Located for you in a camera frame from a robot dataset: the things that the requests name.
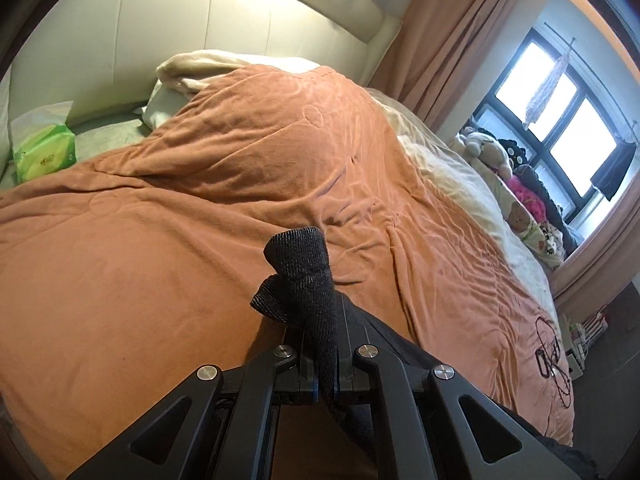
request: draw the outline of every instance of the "circular stitching on blanket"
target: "circular stitching on blanket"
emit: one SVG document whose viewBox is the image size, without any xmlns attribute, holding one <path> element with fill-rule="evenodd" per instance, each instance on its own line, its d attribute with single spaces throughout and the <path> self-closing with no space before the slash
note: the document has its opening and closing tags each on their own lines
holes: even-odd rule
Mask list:
<svg viewBox="0 0 640 480">
<path fill-rule="evenodd" d="M 309 121 L 312 126 L 315 126 L 316 128 L 320 128 L 324 123 L 320 110 L 318 110 L 313 105 L 305 105 L 305 107 L 302 108 L 302 113 L 305 115 L 305 119 Z"/>
<path fill-rule="evenodd" d="M 120 209 L 120 199 L 113 191 L 103 191 L 94 195 L 89 201 L 89 210 L 96 216 L 114 214 Z"/>
</svg>

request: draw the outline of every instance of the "cream leather headboard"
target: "cream leather headboard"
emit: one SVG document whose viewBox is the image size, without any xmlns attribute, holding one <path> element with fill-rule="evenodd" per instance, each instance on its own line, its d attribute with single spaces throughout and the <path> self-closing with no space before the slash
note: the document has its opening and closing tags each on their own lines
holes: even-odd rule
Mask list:
<svg viewBox="0 0 640 480">
<path fill-rule="evenodd" d="M 73 100 L 73 123 L 145 101 L 158 64 L 203 48 L 305 57 L 366 85 L 399 27 L 370 0 L 60 0 L 14 60 L 9 118 Z"/>
</svg>

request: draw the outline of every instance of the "orange blanket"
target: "orange blanket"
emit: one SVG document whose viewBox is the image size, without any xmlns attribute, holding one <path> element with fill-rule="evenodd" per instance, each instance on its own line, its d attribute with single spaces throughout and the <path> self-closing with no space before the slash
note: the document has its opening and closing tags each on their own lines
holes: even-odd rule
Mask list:
<svg viewBox="0 0 640 480">
<path fill-rule="evenodd" d="M 0 388 L 53 475 L 200 365 L 277 344 L 282 327 L 248 304 L 273 272 L 262 248 L 309 224 L 354 303 L 571 441 L 573 410 L 534 358 L 547 314 L 484 231 L 423 183 L 378 105 L 328 68 L 250 66 L 141 144 L 0 198 Z M 274 480 L 373 474 L 318 410 L 306 426 L 284 410 Z"/>
</svg>

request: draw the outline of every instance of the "plastic packaging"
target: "plastic packaging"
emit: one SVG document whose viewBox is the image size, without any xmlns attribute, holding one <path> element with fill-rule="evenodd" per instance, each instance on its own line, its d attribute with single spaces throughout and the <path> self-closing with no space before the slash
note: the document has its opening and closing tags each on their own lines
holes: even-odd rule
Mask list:
<svg viewBox="0 0 640 480">
<path fill-rule="evenodd" d="M 76 136 L 66 127 L 72 101 L 34 108 L 11 121 L 12 151 L 18 182 L 76 163 Z"/>
</svg>

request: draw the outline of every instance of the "hanging rod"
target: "hanging rod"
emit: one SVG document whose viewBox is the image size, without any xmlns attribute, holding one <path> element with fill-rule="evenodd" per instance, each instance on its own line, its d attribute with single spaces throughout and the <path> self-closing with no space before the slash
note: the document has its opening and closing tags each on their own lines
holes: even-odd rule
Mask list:
<svg viewBox="0 0 640 480">
<path fill-rule="evenodd" d="M 607 94 L 609 94 L 609 97 L 611 98 L 611 100 L 613 101 L 613 104 L 616 105 L 616 108 L 618 108 L 618 111 L 620 112 L 620 115 L 622 115 L 622 118 L 625 120 L 626 126 L 628 126 L 629 130 L 631 131 L 631 134 L 634 136 L 634 138 L 636 139 L 636 142 L 640 143 L 640 139 L 638 139 L 638 136 L 636 135 L 636 131 L 634 130 L 636 124 L 638 124 L 638 122 L 636 120 L 634 120 L 633 125 L 628 121 L 628 119 L 626 118 L 625 113 L 622 111 L 622 108 L 620 108 L 620 105 L 618 104 L 618 101 L 616 101 L 616 99 L 613 97 L 613 95 L 611 94 L 611 92 L 609 91 L 609 89 L 605 86 L 605 84 L 602 82 L 602 79 L 600 79 L 600 77 L 598 76 L 598 74 L 596 74 L 593 71 L 593 68 L 591 68 L 589 66 L 589 63 L 587 63 L 584 58 L 578 54 L 578 52 L 576 51 L 575 47 L 574 47 L 574 41 L 575 38 L 572 38 L 571 42 L 565 40 L 565 38 L 562 37 L 562 35 L 555 30 L 551 25 L 549 25 L 547 22 L 545 22 L 545 25 L 549 28 L 549 30 L 554 33 L 558 38 L 560 38 L 560 40 L 562 40 L 562 42 L 569 47 L 569 49 L 576 55 L 578 56 L 578 58 L 580 58 L 580 61 L 585 65 L 585 67 L 587 67 L 587 69 L 589 70 L 589 72 L 591 72 L 591 74 L 594 76 L 594 78 L 596 78 L 598 80 L 598 83 L 600 83 L 600 85 L 605 89 L 605 92 Z"/>
</svg>

